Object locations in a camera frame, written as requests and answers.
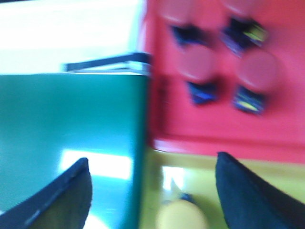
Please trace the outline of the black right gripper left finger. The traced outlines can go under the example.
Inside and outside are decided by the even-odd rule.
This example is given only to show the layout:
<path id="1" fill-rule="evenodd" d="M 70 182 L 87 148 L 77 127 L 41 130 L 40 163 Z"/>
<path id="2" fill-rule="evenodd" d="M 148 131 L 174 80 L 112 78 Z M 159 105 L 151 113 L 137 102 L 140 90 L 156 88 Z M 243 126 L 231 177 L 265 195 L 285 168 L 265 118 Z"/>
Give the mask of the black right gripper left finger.
<path id="1" fill-rule="evenodd" d="M 92 205 L 92 177 L 80 158 L 39 192 L 0 216 L 2 229 L 82 229 Z"/>

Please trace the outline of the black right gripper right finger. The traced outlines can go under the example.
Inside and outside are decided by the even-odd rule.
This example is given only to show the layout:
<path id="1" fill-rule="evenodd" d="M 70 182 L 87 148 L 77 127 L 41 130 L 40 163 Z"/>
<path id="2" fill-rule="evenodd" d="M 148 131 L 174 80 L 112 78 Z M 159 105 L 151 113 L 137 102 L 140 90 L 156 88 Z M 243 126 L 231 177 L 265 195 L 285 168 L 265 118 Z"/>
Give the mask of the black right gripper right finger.
<path id="1" fill-rule="evenodd" d="M 219 152 L 216 188 L 230 229 L 303 229 L 305 205 L 227 152 Z"/>

